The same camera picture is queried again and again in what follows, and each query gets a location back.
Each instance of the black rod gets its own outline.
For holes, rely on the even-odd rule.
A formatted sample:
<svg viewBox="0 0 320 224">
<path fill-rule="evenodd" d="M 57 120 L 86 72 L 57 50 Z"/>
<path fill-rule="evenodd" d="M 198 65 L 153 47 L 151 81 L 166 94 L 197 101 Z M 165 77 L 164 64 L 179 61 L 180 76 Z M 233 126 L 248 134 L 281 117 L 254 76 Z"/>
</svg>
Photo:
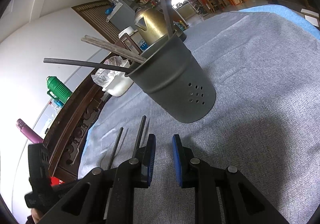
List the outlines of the black rod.
<svg viewBox="0 0 320 224">
<path fill-rule="evenodd" d="M 145 115 L 141 118 L 141 123 L 140 123 L 139 131 L 138 131 L 136 143 L 134 145 L 132 158 L 136 155 L 136 151 L 140 147 L 140 142 L 141 142 L 141 138 L 142 138 L 144 124 L 146 123 L 146 119 L 147 119 L 147 117 Z"/>
<path fill-rule="evenodd" d="M 65 60 L 65 59 L 44 58 L 43 62 L 44 63 L 53 63 L 53 64 L 65 64 L 65 65 L 91 67 L 91 68 L 96 68 L 96 69 L 109 69 L 109 70 L 125 72 L 128 74 L 133 71 L 133 69 L 130 69 L 130 68 L 124 68 L 124 67 L 89 62 L 89 61 L 82 61 L 82 60 Z"/>
<path fill-rule="evenodd" d="M 115 145 L 113 147 L 113 150 L 112 150 L 112 154 L 111 154 L 111 157 L 110 157 L 110 161 L 109 161 L 107 170 L 110 170 L 111 167 L 112 167 L 113 159 L 115 158 L 115 155 L 116 155 L 116 151 L 117 151 L 118 144 L 119 144 L 119 141 L 120 141 L 120 138 L 121 138 L 121 135 L 122 135 L 122 131 L 123 131 L 123 127 L 120 127 L 120 130 L 119 130 L 119 133 L 118 133 L 118 136 L 117 136 L 117 139 L 116 139 L 116 143 L 115 143 Z"/>
</svg>

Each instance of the plastic bottle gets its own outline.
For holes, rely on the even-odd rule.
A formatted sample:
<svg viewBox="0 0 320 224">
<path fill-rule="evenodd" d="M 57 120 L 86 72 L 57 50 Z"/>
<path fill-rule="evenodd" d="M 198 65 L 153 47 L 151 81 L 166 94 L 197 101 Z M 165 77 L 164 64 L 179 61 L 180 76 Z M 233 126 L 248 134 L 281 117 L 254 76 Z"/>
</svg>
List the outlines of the plastic bottle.
<svg viewBox="0 0 320 224">
<path fill-rule="evenodd" d="M 56 103 L 52 103 L 52 101 L 49 102 L 49 105 L 52 106 L 54 110 L 58 107 L 58 105 Z"/>
<path fill-rule="evenodd" d="M 53 102 L 58 105 L 59 107 L 63 107 L 64 103 L 62 103 L 60 100 L 53 99 Z"/>
</svg>

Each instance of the pink thermos bottle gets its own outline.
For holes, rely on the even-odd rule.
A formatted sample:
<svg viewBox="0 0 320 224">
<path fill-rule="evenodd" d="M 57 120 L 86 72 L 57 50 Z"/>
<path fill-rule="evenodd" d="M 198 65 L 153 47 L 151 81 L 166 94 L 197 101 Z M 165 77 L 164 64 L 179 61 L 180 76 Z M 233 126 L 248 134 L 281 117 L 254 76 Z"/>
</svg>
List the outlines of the pink thermos bottle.
<svg viewBox="0 0 320 224">
<path fill-rule="evenodd" d="M 18 119 L 16 126 L 33 144 L 42 143 L 43 139 L 36 134 L 22 119 Z"/>
</svg>

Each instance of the gray metal cup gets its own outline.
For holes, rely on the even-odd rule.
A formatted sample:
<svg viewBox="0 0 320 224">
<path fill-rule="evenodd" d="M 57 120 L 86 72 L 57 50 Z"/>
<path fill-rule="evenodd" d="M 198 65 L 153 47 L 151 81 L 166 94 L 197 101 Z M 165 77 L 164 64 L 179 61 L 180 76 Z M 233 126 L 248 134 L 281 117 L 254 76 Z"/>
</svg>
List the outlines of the gray metal cup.
<svg viewBox="0 0 320 224">
<path fill-rule="evenodd" d="M 181 123 L 203 118 L 213 107 L 216 92 L 211 81 L 179 39 L 165 35 L 146 49 L 143 64 L 133 62 L 130 77 L 148 96 Z"/>
</svg>

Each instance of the floor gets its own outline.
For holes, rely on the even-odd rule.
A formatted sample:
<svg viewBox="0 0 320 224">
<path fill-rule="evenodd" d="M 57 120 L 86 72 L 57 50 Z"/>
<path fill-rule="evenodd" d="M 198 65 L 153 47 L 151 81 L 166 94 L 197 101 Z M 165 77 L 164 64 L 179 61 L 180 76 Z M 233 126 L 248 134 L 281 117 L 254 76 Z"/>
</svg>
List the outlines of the floor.
<svg viewBox="0 0 320 224">
<path fill-rule="evenodd" d="M 239 5 L 228 5 L 223 12 L 230 12 L 230 11 L 240 11 L 242 9 L 254 7 L 254 6 L 259 6 L 259 5 L 265 5 L 268 4 L 267 0 L 246 0 L 244 3 L 239 4 Z M 216 11 L 215 13 L 209 13 L 203 17 L 200 15 L 196 14 L 189 19 L 186 20 L 187 24 L 191 27 L 194 26 L 198 23 L 201 23 L 204 20 L 207 20 L 215 15 L 218 15 L 222 13 L 221 11 Z"/>
</svg>

